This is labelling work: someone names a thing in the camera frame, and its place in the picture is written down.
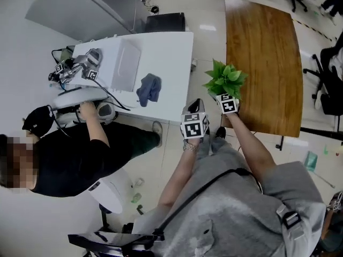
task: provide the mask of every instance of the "black buckle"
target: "black buckle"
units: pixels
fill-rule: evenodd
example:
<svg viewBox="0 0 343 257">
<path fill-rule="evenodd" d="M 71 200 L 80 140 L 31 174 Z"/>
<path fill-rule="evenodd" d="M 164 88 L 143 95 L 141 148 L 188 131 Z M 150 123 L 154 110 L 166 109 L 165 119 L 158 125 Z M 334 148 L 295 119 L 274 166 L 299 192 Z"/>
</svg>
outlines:
<svg viewBox="0 0 343 257">
<path fill-rule="evenodd" d="M 282 218 L 282 222 L 284 223 L 287 229 L 290 229 L 294 225 L 298 224 L 300 221 L 300 215 L 295 211 L 287 212 Z"/>
</svg>

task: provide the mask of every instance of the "striped tape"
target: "striped tape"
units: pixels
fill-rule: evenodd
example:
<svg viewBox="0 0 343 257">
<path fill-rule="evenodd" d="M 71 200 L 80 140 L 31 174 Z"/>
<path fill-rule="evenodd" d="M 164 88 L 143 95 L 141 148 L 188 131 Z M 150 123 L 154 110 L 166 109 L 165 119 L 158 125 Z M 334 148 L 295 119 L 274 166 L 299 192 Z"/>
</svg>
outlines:
<svg viewBox="0 0 343 257">
<path fill-rule="evenodd" d="M 298 21 L 298 20 L 295 20 L 295 19 L 292 19 L 292 20 L 298 22 L 300 25 L 303 25 L 303 26 L 305 26 L 306 28 L 312 29 L 313 31 L 319 33 L 321 36 L 325 37 L 326 39 L 328 39 L 328 40 L 330 40 L 330 41 L 332 42 L 332 39 L 331 39 L 331 38 L 327 37 L 324 33 L 322 33 L 322 32 L 320 32 L 320 31 L 316 30 L 315 28 L 312 28 L 312 27 L 310 27 L 310 26 L 308 26 L 308 25 L 306 25 L 306 24 L 304 24 L 304 23 L 301 23 L 301 22 Z"/>
</svg>

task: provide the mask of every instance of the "refrigerator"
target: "refrigerator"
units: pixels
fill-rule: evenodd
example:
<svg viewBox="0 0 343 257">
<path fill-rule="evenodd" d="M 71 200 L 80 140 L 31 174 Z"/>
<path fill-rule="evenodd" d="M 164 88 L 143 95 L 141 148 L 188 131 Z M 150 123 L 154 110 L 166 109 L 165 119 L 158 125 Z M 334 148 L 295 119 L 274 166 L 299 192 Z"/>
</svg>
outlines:
<svg viewBox="0 0 343 257">
<path fill-rule="evenodd" d="M 35 0 L 26 19 L 88 42 L 142 33 L 148 16 L 141 0 Z"/>
</svg>

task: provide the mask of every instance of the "wood grain surface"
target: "wood grain surface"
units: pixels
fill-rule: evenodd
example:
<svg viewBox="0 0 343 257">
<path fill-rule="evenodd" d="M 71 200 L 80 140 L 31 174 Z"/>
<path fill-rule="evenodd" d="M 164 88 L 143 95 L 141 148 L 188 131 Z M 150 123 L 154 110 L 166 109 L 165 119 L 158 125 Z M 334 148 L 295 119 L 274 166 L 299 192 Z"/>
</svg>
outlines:
<svg viewBox="0 0 343 257">
<path fill-rule="evenodd" d="M 249 76 L 240 118 L 249 130 L 299 137 L 303 81 L 290 14 L 243 0 L 225 0 L 227 58 Z M 225 116 L 222 126 L 231 127 Z"/>
</svg>

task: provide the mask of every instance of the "potted plant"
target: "potted plant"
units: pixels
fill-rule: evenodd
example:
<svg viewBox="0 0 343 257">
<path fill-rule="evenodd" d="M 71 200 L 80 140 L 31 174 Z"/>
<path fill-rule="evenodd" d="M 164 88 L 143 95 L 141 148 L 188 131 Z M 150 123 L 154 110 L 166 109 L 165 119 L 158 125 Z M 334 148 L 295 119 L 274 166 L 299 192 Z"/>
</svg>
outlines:
<svg viewBox="0 0 343 257">
<path fill-rule="evenodd" d="M 208 93 L 215 98 L 216 95 L 227 93 L 237 99 L 241 99 L 241 87 L 244 85 L 247 74 L 236 70 L 233 64 L 225 65 L 213 59 L 213 70 L 206 71 L 213 79 L 204 84 Z"/>
</svg>

